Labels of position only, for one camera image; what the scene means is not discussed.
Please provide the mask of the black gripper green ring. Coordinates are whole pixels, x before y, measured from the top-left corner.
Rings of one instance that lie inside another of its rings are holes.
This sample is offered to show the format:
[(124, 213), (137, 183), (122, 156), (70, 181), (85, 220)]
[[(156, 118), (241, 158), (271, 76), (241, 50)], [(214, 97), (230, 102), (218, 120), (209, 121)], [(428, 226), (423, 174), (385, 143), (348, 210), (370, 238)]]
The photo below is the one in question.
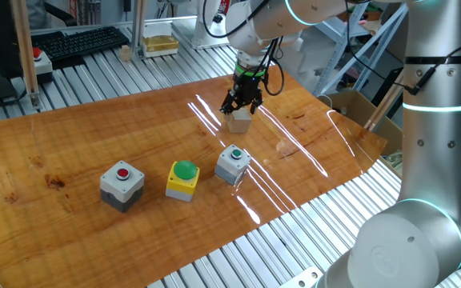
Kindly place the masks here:
[(259, 83), (263, 80), (265, 66), (248, 66), (240, 61), (236, 62), (233, 80), (233, 89), (227, 91), (219, 111), (223, 114), (231, 114), (236, 106), (250, 107), (250, 113), (263, 104), (262, 91)]

